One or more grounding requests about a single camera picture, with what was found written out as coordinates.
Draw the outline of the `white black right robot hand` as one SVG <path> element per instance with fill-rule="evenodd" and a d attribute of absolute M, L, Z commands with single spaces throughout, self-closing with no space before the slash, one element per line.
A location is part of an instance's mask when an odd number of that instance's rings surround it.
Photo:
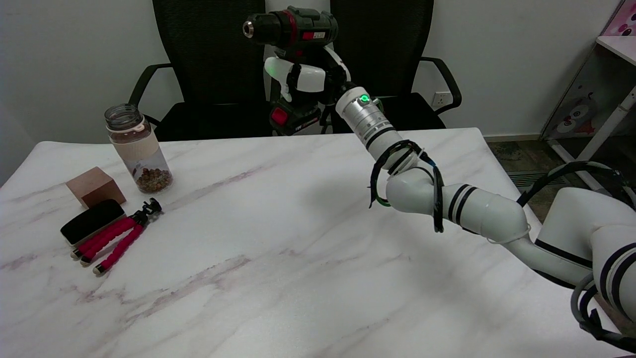
<path fill-rule="evenodd" d="M 329 46 L 314 48 L 311 59 L 318 66 L 292 63 L 279 57 L 268 57 L 264 61 L 265 72 L 280 86 L 280 98 L 288 103 L 300 93 L 323 95 L 326 104 L 334 91 L 351 80 L 351 74 L 343 59 Z"/>

